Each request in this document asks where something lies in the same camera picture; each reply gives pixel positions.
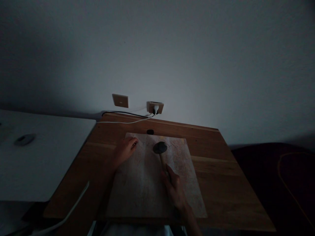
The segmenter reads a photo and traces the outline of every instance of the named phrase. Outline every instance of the wall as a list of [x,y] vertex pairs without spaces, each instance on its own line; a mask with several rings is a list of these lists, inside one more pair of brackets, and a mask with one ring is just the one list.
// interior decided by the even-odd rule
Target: wall
[[[219,128],[228,145],[315,144],[308,1],[1,1],[1,108],[106,109]],[[129,96],[130,108],[113,105]]]

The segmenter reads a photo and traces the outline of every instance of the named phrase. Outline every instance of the beige outlet plate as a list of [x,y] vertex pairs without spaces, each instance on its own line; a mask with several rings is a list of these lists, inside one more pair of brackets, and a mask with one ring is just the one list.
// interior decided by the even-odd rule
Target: beige outlet plate
[[114,105],[117,107],[126,107],[128,108],[128,96],[112,94]]
[[158,112],[158,114],[162,114],[164,104],[163,103],[158,103],[158,102],[150,102],[149,103],[149,110],[148,110],[149,113],[153,113],[154,106],[158,106],[158,111],[157,112]]

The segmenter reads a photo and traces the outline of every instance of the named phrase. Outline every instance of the white cable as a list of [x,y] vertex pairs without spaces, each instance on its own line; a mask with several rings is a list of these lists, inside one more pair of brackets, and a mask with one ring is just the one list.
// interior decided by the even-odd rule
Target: white cable
[[69,216],[71,215],[71,213],[73,212],[73,210],[74,210],[74,209],[76,208],[76,206],[78,205],[79,201],[80,201],[81,198],[83,197],[83,195],[84,195],[84,193],[86,192],[86,190],[88,189],[89,185],[90,185],[90,182],[88,181],[87,184],[86,184],[86,186],[85,186],[85,188],[83,189],[81,195],[79,196],[78,200],[76,201],[76,203],[73,205],[73,207],[72,207],[71,210],[69,211],[69,213],[68,213],[68,215],[66,216],[66,218],[64,218],[64,219],[63,219],[62,221],[60,221],[58,224],[56,224],[56,225],[54,225],[54,226],[51,226],[51,227],[49,227],[49,228],[47,228],[47,229],[43,229],[43,230],[41,230],[41,231],[38,231],[38,232],[36,232],[36,233],[34,233],[34,234],[31,234],[30,236],[39,236],[39,235],[42,235],[42,234],[46,234],[46,233],[48,233],[48,232],[50,232],[50,231],[52,231],[52,230],[58,228],[58,227],[61,226],[62,224],[64,224],[64,223],[67,221],[67,219],[69,218]]
[[[154,117],[155,115],[149,117],[149,118],[146,118],[146,119],[143,119],[143,120],[148,120],[148,119],[151,119],[152,117]],[[134,122],[118,122],[118,121],[100,121],[100,122],[96,122],[96,123],[120,123],[120,124],[132,124],[132,123],[136,123],[136,122],[139,122],[139,121],[143,121],[143,120],[138,120],[138,121],[134,121]]]
[[[154,115],[149,117],[149,118],[146,118],[146,119],[143,119],[143,120],[148,120],[148,119],[151,119],[152,117],[154,117],[157,112],[158,112],[158,106],[154,106]],[[143,121],[143,120],[138,120],[138,121],[134,121],[134,122],[118,122],[118,121],[100,121],[100,122],[96,122],[96,123],[120,123],[120,124],[132,124],[132,123],[136,123],[136,122],[139,122],[139,121]]]

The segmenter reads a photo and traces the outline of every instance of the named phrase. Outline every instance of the cord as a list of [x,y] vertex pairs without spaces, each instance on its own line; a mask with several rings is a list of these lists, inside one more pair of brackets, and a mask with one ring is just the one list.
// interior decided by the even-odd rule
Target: cord
[[102,116],[106,113],[126,113],[126,114],[129,114],[129,115],[134,115],[134,116],[139,116],[139,117],[143,117],[143,118],[149,118],[148,116],[142,116],[142,115],[138,115],[138,114],[133,114],[133,113],[130,113],[130,112],[126,112],[126,111],[105,111],[103,112]]
[[[154,117],[157,112],[158,112],[158,106],[154,106],[153,108],[153,111],[154,111],[154,115],[153,116],[150,116],[150,117],[146,117],[146,119],[143,119],[143,120],[148,120],[148,119],[151,119],[152,117]],[[143,120],[138,120],[138,121],[134,121],[134,122],[118,122],[118,121],[100,121],[100,122],[96,122],[96,123],[120,123],[120,124],[133,124],[133,123],[136,123],[136,122],[139,122],[139,121],[143,121]]]
[[[148,120],[151,119],[152,117],[154,117],[155,114],[153,116],[150,116],[149,118],[143,119],[143,120]],[[134,121],[134,122],[118,122],[118,121],[100,121],[100,122],[96,122],[96,123],[120,123],[120,124],[132,124],[132,123],[136,123],[139,121],[143,121],[143,120],[138,120],[138,121]]]
[[68,215],[66,216],[66,218],[64,218],[62,221],[60,221],[58,224],[54,225],[54,226],[51,226],[47,229],[43,229],[41,231],[38,231],[34,234],[31,234],[29,236],[39,236],[39,235],[43,235],[43,234],[47,234],[48,232],[58,228],[59,226],[61,226],[62,224],[64,224],[67,219],[69,218],[69,216],[71,215],[71,213],[73,212],[73,210],[76,208],[76,206],[78,205],[79,201],[81,200],[81,198],[83,197],[84,193],[86,192],[86,190],[88,189],[90,185],[90,182],[88,181],[85,188],[83,189],[82,193],[80,194],[78,200],[75,202],[75,204],[73,205],[73,207],[71,208],[71,210],[69,211]]

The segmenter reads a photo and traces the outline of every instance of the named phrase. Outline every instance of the desk surface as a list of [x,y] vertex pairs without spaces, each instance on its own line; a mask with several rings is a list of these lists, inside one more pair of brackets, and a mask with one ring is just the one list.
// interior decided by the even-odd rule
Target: desk surface
[[[140,118],[105,114],[101,121],[132,122]],[[98,123],[72,163],[44,212],[47,218],[64,218],[76,202],[86,182],[97,179],[100,163],[112,155],[127,132],[185,138],[195,167],[208,218],[201,225],[227,229],[275,231],[275,228],[232,155],[218,129],[149,119],[134,124]],[[105,191],[97,220],[105,213],[111,185]],[[111,219],[124,223],[170,224],[169,219]]]

